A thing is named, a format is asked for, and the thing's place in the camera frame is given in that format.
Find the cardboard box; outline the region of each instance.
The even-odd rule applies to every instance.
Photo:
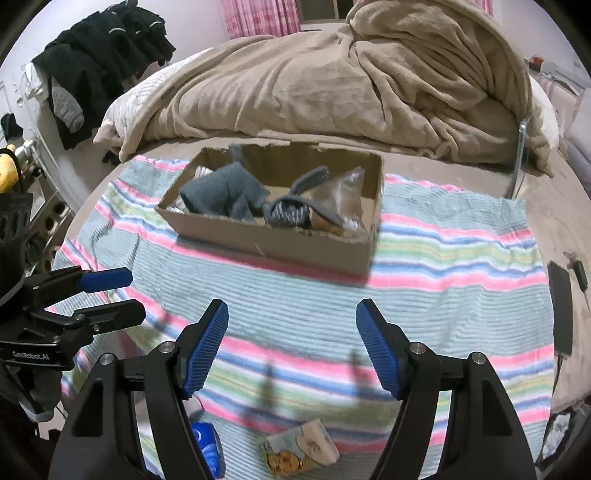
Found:
[[[384,179],[382,157],[366,151],[324,148],[300,142],[241,144],[241,147],[246,157],[244,167],[271,192],[269,200],[286,194],[291,184],[312,168],[326,165],[331,176],[338,176],[355,167],[363,167],[362,222],[369,235],[362,239],[347,239],[301,228],[272,228],[262,219],[257,219],[254,224],[223,216],[168,210],[167,207],[178,198],[179,188],[193,178],[198,166],[217,170],[232,162],[229,151],[221,148],[202,149],[164,194],[156,211],[179,235],[276,260],[365,275],[378,234]]]

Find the beige blanket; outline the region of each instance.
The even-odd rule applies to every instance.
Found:
[[[126,160],[142,139],[224,132],[338,142],[458,163],[513,163],[530,80],[492,17],[467,0],[363,0],[336,32],[227,42],[150,94],[123,138],[96,141]],[[540,122],[530,145],[545,169]]]

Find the blue object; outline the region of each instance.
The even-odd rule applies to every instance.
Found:
[[[374,370],[378,374],[382,388],[389,391],[394,398],[399,399],[398,396],[401,394],[402,388],[398,359],[388,346],[381,330],[387,327],[388,323],[381,316],[374,318],[364,301],[357,305],[356,322],[357,330],[374,365]]]
[[[116,288],[129,287],[134,277],[128,268],[114,268],[99,272],[88,272],[81,276],[76,285],[86,293],[114,290]]]
[[[216,430],[211,423],[195,422],[191,424],[195,441],[214,478],[223,478],[221,448]]]
[[[203,388],[209,369],[212,367],[213,359],[227,329],[228,305],[220,300],[195,350],[187,360],[187,378],[183,384],[183,391],[187,398]]]

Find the plastic bag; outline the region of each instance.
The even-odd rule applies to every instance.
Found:
[[[361,191],[364,178],[365,169],[357,167],[343,175],[328,179],[311,190],[312,199],[336,213],[343,222],[342,226],[337,226],[313,212],[312,228],[347,238],[367,236],[368,231],[361,221]]]

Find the yellow object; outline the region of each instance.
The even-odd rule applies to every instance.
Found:
[[[17,149],[14,145],[6,147],[13,152]],[[18,181],[17,167],[12,158],[5,153],[0,155],[0,193],[7,192]]]

